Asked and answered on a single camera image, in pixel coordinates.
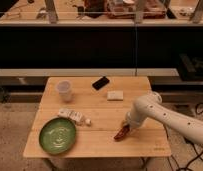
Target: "tabletop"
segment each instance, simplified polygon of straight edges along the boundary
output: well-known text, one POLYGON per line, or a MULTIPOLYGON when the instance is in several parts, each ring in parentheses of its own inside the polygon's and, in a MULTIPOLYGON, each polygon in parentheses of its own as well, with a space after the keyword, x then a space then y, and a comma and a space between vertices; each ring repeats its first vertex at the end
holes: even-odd
MULTIPOLYGON (((189 17, 185 17, 179 14, 179 11, 183 7, 193 7, 195 8, 198 0, 171 0, 169 8, 175 14, 177 19, 188 20, 189 17)), ((56 12, 60 20, 71 20, 80 19, 77 7, 83 6, 83 0, 55 0, 54 1, 56 12)), ((34 3, 29 4, 27 0, 19 0, 8 12, 5 13, 0 19, 1 20, 35 20, 41 8, 45 8, 45 2, 42 0, 35 0, 34 3)), ((106 15, 101 15, 97 20, 107 20, 106 15)))
POLYGON ((121 128, 126 113, 135 98, 151 91, 147 77, 108 77, 110 82, 95 90, 92 83, 99 77, 49 78, 32 129, 24 150, 24 157, 80 158, 80 157, 157 157, 170 156, 171 150, 163 125, 147 118, 144 124, 132 131, 123 141, 113 137, 121 128), (62 80, 72 84, 73 99, 63 102, 55 90, 62 80), (121 90, 123 101, 108 101, 107 92, 121 90), (62 154, 51 156, 39 145, 39 133, 45 123, 56 118, 60 108, 69 108, 90 118, 92 125, 76 126, 74 146, 62 154))

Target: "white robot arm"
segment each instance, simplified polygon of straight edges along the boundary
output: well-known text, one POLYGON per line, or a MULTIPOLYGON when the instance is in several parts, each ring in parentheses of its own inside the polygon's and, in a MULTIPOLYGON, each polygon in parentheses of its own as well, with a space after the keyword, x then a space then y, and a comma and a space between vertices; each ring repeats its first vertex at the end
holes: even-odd
POLYGON ((203 147, 203 122, 166 109, 160 105, 161 103, 162 98, 156 92, 137 98, 131 111, 126 115, 126 122, 131 128, 136 128, 140 127, 147 117, 150 117, 203 147))

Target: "tile floor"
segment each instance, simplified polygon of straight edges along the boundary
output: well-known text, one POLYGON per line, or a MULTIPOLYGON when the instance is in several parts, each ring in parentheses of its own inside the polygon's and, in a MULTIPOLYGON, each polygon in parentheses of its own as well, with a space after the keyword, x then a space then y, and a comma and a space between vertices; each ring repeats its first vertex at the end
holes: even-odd
MULTIPOLYGON (((34 120, 38 102, 0 103, 0 171, 47 171, 49 168, 40 159, 23 158, 28 132, 34 120)), ((190 145, 183 137, 167 129, 172 153, 181 167, 195 157, 190 145)), ((139 158, 111 159, 55 159, 53 162, 68 171, 134 171, 142 164, 139 158)), ((177 169, 171 159, 174 170, 177 169)), ((195 161, 190 166, 194 171, 203 171, 203 163, 195 161)), ((155 158, 147 167, 148 171, 171 171, 167 158, 155 158)))

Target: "smartphone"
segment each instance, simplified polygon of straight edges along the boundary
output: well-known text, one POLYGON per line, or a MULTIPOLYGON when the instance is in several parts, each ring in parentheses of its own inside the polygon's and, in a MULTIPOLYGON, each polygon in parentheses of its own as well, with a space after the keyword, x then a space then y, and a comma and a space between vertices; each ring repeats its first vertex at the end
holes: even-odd
POLYGON ((110 80, 104 76, 104 77, 100 78, 98 81, 96 81, 95 83, 93 83, 92 86, 96 90, 99 90, 100 88, 102 88, 103 86, 108 84, 109 82, 110 82, 110 80))

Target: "white cup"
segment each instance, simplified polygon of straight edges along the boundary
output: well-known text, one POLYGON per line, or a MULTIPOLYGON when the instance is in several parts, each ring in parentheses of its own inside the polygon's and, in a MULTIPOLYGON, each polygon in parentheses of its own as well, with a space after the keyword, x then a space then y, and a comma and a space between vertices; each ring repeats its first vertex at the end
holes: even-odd
POLYGON ((60 81, 56 85, 56 91, 59 93, 63 101, 70 102, 72 100, 72 87, 68 80, 60 81))

